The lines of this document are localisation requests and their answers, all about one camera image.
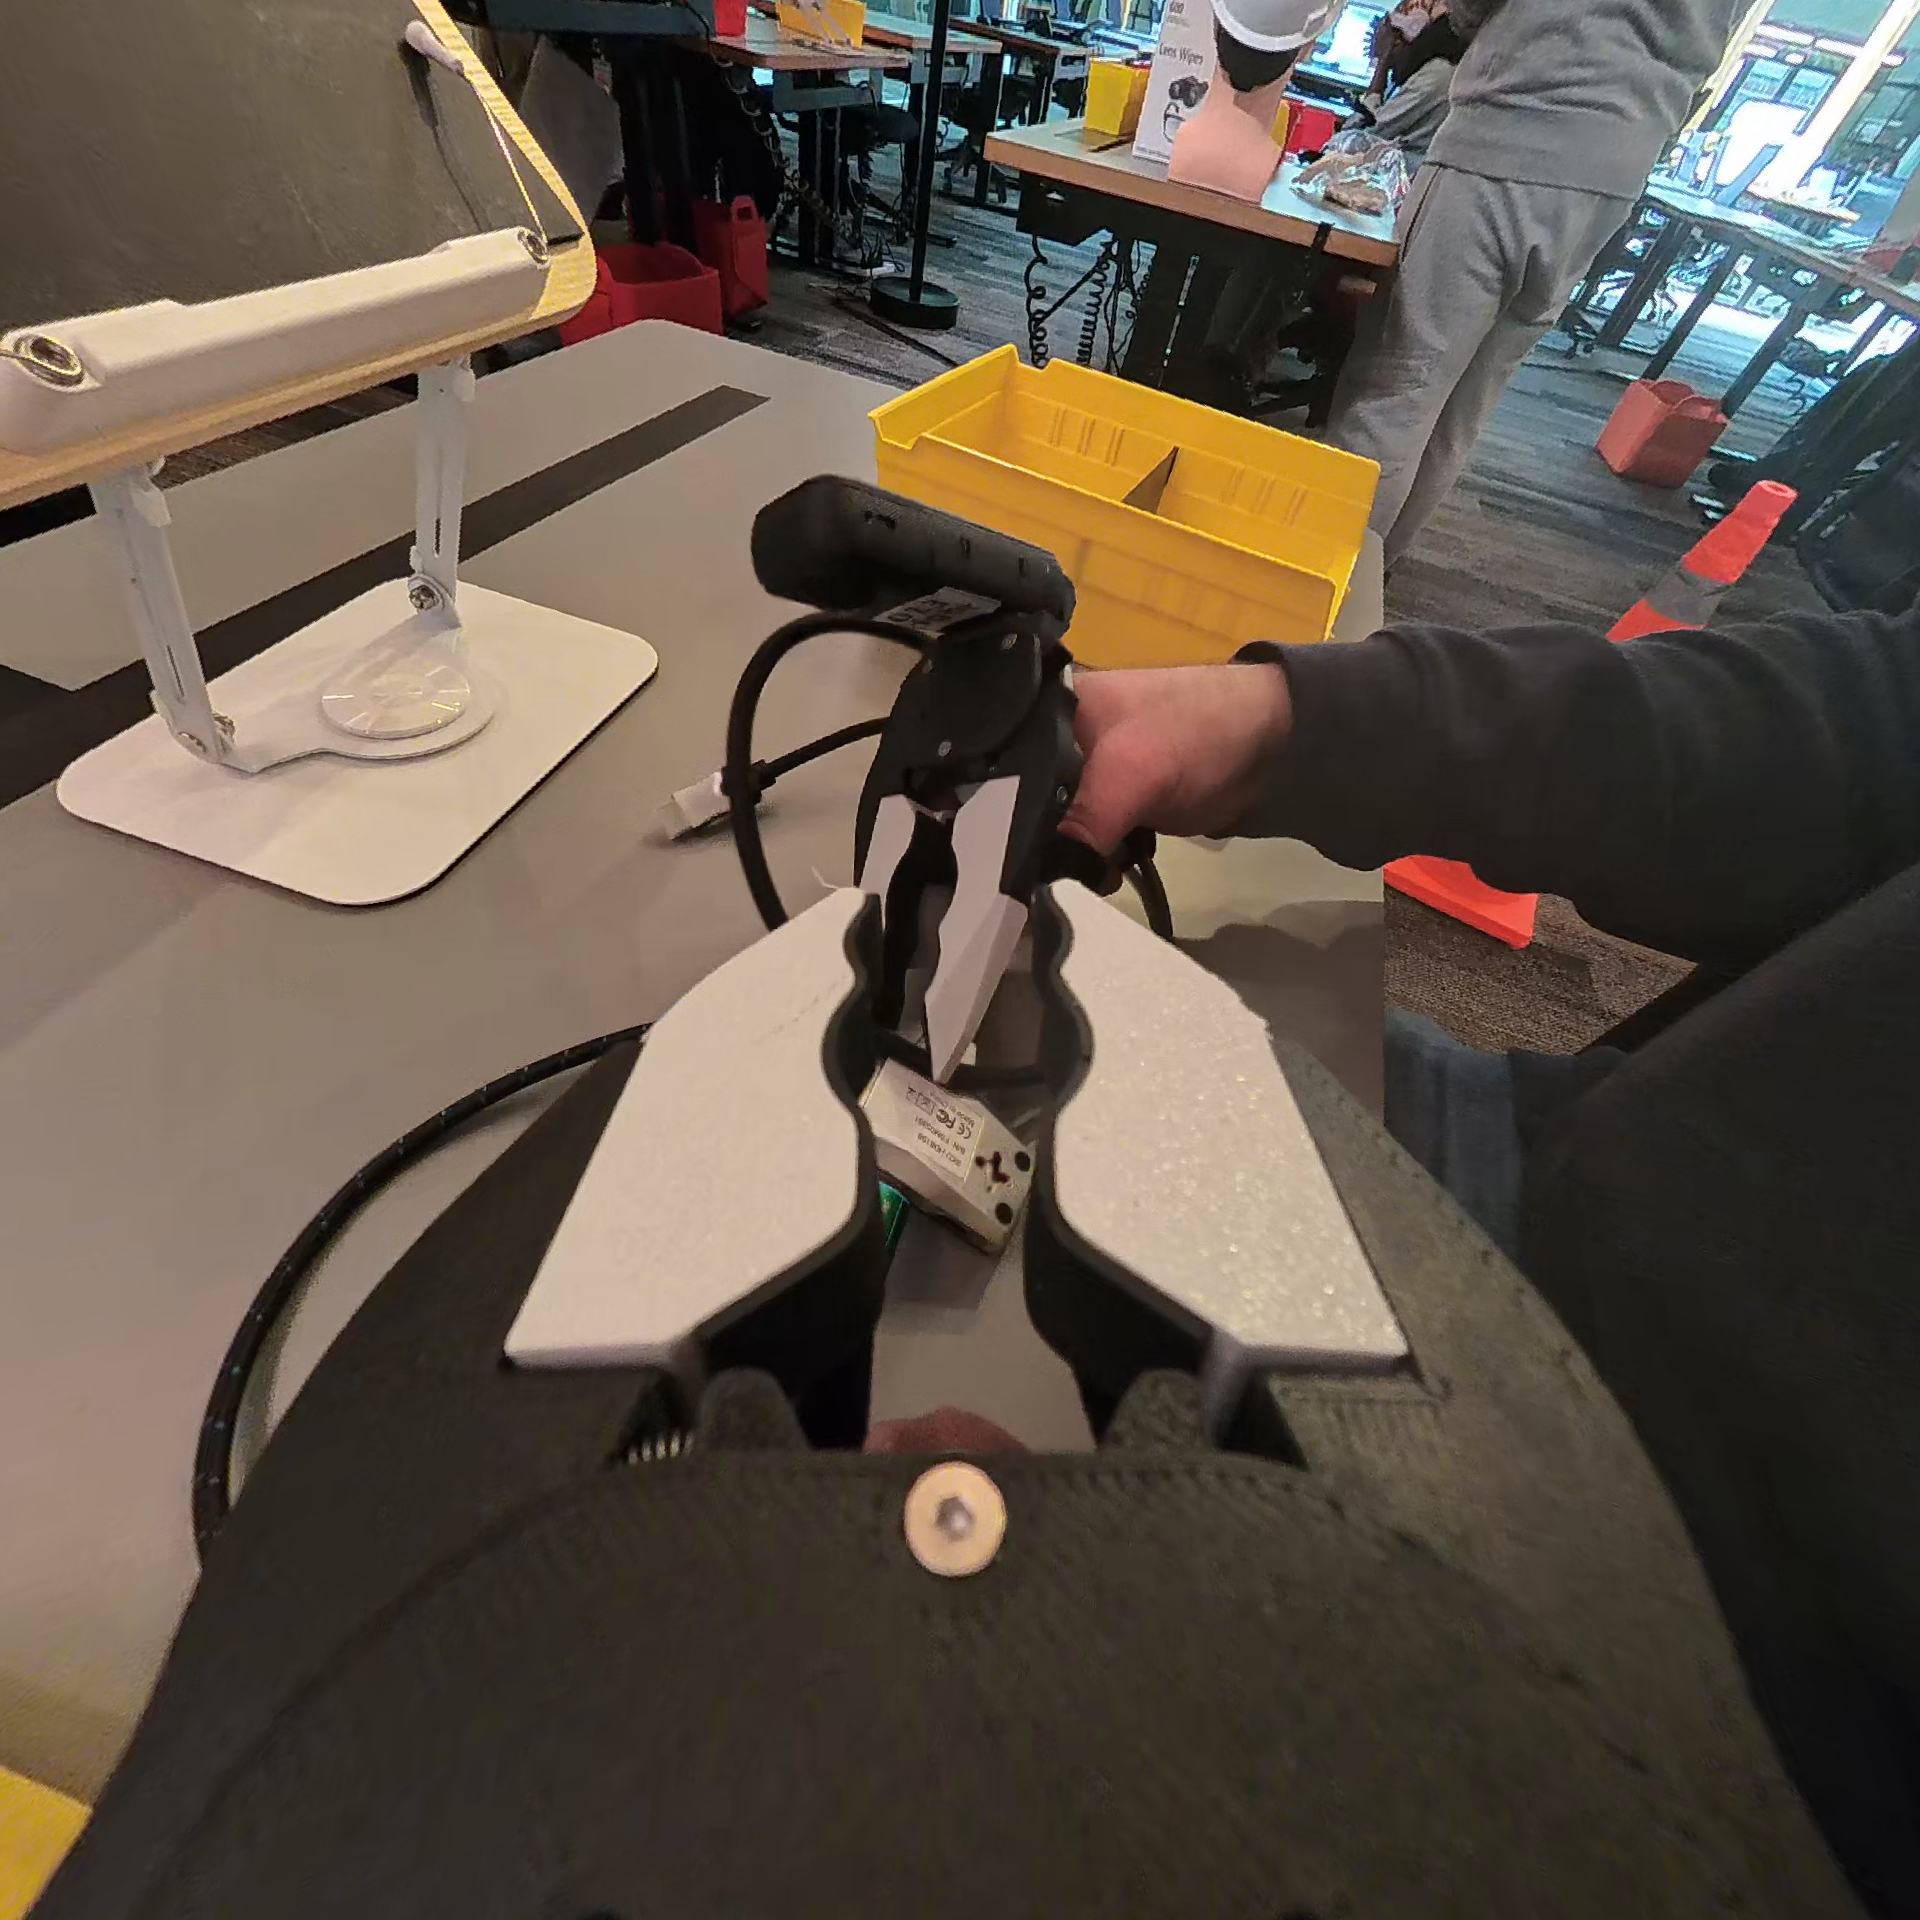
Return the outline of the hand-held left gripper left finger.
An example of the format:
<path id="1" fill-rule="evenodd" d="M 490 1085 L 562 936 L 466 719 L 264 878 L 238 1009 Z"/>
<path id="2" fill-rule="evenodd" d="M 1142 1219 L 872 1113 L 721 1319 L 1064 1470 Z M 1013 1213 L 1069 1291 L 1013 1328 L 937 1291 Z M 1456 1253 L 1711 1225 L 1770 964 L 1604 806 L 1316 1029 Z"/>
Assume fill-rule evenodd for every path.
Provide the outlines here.
<path id="1" fill-rule="evenodd" d="M 524 1369 L 820 1374 L 877 1316 L 880 904 L 765 933 L 648 1030 L 506 1332 Z"/>

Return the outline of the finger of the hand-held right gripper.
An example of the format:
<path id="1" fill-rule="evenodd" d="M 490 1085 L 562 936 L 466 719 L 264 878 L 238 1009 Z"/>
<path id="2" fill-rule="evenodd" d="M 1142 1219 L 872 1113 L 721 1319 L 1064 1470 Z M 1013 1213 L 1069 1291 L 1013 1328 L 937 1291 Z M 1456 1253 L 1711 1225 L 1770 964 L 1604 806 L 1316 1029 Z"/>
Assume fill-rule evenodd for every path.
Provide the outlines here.
<path id="1" fill-rule="evenodd" d="M 973 1044 L 1029 908 L 1005 892 L 1005 855 L 1015 838 L 1020 775 L 977 783 L 946 820 L 919 813 L 919 824 L 946 830 L 953 883 L 937 925 L 937 955 L 922 990 L 927 1076 L 948 1085 Z"/>
<path id="2" fill-rule="evenodd" d="M 856 884 L 880 903 L 880 974 L 872 1016 L 898 1025 L 908 976 L 922 957 L 927 927 L 943 917 L 943 816 L 904 796 L 877 801 Z"/>

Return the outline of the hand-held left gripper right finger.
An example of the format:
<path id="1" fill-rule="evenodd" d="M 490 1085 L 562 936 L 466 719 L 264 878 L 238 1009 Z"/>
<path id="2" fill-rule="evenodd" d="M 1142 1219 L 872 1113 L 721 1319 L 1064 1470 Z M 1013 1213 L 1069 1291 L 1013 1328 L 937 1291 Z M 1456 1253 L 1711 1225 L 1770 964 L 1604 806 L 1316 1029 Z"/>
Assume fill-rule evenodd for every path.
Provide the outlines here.
<path id="1" fill-rule="evenodd" d="M 1034 894 L 1025 1311 L 1081 1387 L 1390 1376 L 1408 1336 L 1265 1022 L 1077 879 Z"/>

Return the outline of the black and silver usb hub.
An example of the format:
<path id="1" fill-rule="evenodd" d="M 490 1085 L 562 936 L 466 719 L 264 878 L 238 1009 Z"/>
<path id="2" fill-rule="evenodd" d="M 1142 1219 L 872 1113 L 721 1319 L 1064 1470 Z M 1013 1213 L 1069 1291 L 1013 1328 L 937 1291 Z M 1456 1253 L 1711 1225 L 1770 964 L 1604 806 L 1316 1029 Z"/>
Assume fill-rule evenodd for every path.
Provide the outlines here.
<path id="1" fill-rule="evenodd" d="M 664 840 L 685 840 L 693 833 L 728 830 L 758 917 L 764 925 L 774 927 L 784 921 L 784 908 L 764 853 L 761 830 L 757 824 L 758 806 L 774 783 L 802 766 L 855 745 L 872 745 L 876 749 L 877 728 L 889 711 L 838 727 L 767 759 L 754 755 L 757 711 L 758 702 L 752 702 L 750 661 L 726 716 L 725 749 L 717 767 L 670 793 L 657 809 L 657 830 Z M 1157 865 L 1157 833 L 1138 830 L 1120 843 L 1116 855 L 1085 851 L 1087 879 L 1084 884 L 1097 894 L 1108 894 L 1120 879 L 1126 879 L 1135 892 L 1149 931 L 1160 940 L 1169 940 L 1173 921 Z M 951 899 L 951 887 L 953 853 L 946 845 L 943 830 L 943 910 Z M 1037 887 L 1023 901 L 1029 910 Z M 880 1184 L 892 1196 L 892 1201 L 901 1208 L 911 1205 L 937 1216 L 973 1246 L 996 1253 L 1005 1246 L 1023 1211 L 1023 1199 L 1033 1182 L 1034 1149 L 1022 1142 L 982 1097 L 1033 1095 L 1040 1088 L 1040 1069 L 1034 1064 L 970 1063 L 970 1044 L 948 1085 L 927 1076 L 922 990 L 937 957 L 937 927 L 927 927 L 927 935 L 922 957 L 908 976 L 908 1004 L 901 1023 L 876 1023 L 880 1063 L 860 1107 L 870 1121 Z"/>

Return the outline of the yellow divided storage bin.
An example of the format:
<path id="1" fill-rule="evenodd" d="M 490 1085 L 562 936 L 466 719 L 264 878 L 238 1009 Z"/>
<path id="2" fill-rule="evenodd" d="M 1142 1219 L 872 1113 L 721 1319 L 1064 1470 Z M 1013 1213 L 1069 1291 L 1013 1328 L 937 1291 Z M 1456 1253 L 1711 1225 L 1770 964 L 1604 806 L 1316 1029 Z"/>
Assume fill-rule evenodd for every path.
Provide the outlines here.
<path id="1" fill-rule="evenodd" d="M 884 488 L 1034 544 L 1074 587 L 1068 646 L 1098 667 L 1209 665 L 1328 639 L 1378 463 L 1068 360 L 999 347 L 870 411 Z M 1167 447 L 1162 516 L 1120 495 Z"/>

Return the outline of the person's right forearm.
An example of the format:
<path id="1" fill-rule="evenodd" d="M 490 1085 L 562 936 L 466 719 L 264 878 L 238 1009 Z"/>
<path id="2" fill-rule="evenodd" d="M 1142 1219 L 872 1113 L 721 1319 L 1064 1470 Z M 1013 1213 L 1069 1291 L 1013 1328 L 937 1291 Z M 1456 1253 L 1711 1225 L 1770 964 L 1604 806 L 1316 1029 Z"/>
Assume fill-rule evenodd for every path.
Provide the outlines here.
<path id="1" fill-rule="evenodd" d="M 1256 644 L 1292 725 L 1234 833 L 1447 857 L 1743 972 L 1837 925 L 1916 952 L 1916 613 L 1606 639 L 1565 622 Z"/>

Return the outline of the person's right hand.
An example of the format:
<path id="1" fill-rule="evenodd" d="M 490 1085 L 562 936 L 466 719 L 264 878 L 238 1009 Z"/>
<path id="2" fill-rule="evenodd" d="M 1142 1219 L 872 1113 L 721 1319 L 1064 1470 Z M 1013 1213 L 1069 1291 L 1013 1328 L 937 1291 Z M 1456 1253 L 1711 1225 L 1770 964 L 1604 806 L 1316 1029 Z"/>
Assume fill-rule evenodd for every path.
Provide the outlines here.
<path id="1" fill-rule="evenodd" d="M 1292 728 L 1280 663 L 1097 670 L 1074 702 L 1084 771 L 1063 831 L 1104 857 L 1138 830 L 1237 833 Z"/>

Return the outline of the person's blue jeans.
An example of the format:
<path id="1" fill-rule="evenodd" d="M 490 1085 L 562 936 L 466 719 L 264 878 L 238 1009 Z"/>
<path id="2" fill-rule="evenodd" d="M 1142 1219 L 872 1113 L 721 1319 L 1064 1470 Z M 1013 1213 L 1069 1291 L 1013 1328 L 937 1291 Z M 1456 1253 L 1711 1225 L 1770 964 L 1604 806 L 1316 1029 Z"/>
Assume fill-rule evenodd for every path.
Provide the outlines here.
<path id="1" fill-rule="evenodd" d="M 1382 1124 L 1495 1247 L 1520 1259 L 1514 1059 L 1400 1007 L 1382 1019 Z"/>

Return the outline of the red plastic bin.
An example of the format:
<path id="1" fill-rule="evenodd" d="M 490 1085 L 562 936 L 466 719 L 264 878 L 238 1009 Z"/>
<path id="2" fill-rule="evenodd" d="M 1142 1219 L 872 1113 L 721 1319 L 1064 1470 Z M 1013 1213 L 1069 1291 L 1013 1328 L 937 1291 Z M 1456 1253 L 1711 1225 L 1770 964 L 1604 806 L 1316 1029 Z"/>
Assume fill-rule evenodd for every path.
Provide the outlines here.
<path id="1" fill-rule="evenodd" d="M 645 319 L 721 334 L 726 310 L 717 271 L 666 241 L 596 246 L 592 294 L 577 316 L 560 324 L 560 340 L 577 344 Z"/>
<path id="2" fill-rule="evenodd" d="M 693 199 L 695 251 L 714 276 L 725 324 L 757 321 L 772 294 L 767 231 L 757 199 Z"/>

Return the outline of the white wooden laptop stand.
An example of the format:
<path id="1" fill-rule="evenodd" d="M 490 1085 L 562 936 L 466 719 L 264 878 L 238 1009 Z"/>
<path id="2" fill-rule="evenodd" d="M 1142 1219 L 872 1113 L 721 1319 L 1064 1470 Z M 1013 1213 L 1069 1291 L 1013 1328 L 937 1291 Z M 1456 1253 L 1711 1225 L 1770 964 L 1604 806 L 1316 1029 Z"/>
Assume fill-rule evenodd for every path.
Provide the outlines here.
<path id="1" fill-rule="evenodd" d="M 4 5 L 4 505 L 82 484 L 150 716 L 85 823 L 327 904 L 422 892 L 655 672 L 461 581 L 472 357 L 573 318 L 584 215 L 442 5 Z M 159 463 L 415 374 L 406 566 L 209 676 Z"/>

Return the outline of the mannequin head with hard hat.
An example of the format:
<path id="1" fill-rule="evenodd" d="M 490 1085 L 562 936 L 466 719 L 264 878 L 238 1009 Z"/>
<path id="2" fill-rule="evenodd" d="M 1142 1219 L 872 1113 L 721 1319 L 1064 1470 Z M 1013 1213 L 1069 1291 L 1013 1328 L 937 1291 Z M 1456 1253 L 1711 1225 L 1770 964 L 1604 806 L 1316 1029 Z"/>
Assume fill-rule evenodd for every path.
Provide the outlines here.
<path id="1" fill-rule="evenodd" d="M 1216 73 L 1169 142 L 1167 179 L 1260 204 L 1282 163 L 1274 124 L 1293 65 L 1343 1 L 1214 1 Z"/>

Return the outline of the white printed box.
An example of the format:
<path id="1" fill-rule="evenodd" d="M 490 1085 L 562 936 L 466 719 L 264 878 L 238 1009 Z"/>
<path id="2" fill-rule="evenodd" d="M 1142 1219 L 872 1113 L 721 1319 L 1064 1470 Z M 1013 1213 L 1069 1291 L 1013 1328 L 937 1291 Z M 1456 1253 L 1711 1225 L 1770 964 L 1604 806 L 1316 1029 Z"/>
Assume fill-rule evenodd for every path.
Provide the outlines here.
<path id="1" fill-rule="evenodd" d="M 1135 124 L 1134 158 L 1165 166 L 1173 139 L 1206 97 L 1214 78 L 1216 21 L 1212 1 L 1165 1 L 1158 14 L 1158 41 Z"/>

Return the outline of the clear plastic bag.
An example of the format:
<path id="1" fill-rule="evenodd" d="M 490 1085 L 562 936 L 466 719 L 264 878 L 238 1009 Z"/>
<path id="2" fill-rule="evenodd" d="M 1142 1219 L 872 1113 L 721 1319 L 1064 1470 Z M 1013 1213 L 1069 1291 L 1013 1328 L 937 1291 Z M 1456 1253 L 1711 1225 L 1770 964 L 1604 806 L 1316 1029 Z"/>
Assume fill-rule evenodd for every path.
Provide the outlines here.
<path id="1" fill-rule="evenodd" d="M 1336 131 L 1322 151 L 1309 155 L 1293 189 L 1361 216 L 1393 220 L 1409 183 L 1408 152 L 1374 128 Z"/>

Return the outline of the salmon plastic bin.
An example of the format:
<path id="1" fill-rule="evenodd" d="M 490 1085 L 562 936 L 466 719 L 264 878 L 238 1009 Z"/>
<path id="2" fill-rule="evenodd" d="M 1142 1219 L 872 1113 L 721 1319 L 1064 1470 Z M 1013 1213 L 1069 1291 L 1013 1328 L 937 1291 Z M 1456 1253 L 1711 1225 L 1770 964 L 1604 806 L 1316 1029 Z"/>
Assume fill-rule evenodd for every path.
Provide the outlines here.
<path id="1" fill-rule="evenodd" d="M 1649 488 L 1679 488 L 1709 457 L 1727 424 L 1717 397 L 1681 380 L 1634 377 L 1596 439 L 1618 477 Z"/>

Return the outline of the orange traffic cone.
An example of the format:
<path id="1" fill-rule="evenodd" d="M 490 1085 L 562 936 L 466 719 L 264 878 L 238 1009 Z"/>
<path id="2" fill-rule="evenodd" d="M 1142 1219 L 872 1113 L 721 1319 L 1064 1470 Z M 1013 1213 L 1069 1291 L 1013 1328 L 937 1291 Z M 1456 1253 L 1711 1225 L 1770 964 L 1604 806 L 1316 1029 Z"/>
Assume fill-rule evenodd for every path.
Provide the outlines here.
<path id="1" fill-rule="evenodd" d="M 1711 624 L 1720 599 L 1742 582 L 1754 557 L 1780 528 L 1796 491 L 1758 481 L 1727 513 L 1690 544 L 1658 582 L 1606 630 L 1608 643 L 1656 633 L 1690 633 Z M 1398 895 L 1426 904 L 1509 948 L 1527 948 L 1536 933 L 1536 894 L 1504 894 L 1486 884 L 1464 862 L 1409 855 L 1382 869 L 1382 883 Z"/>

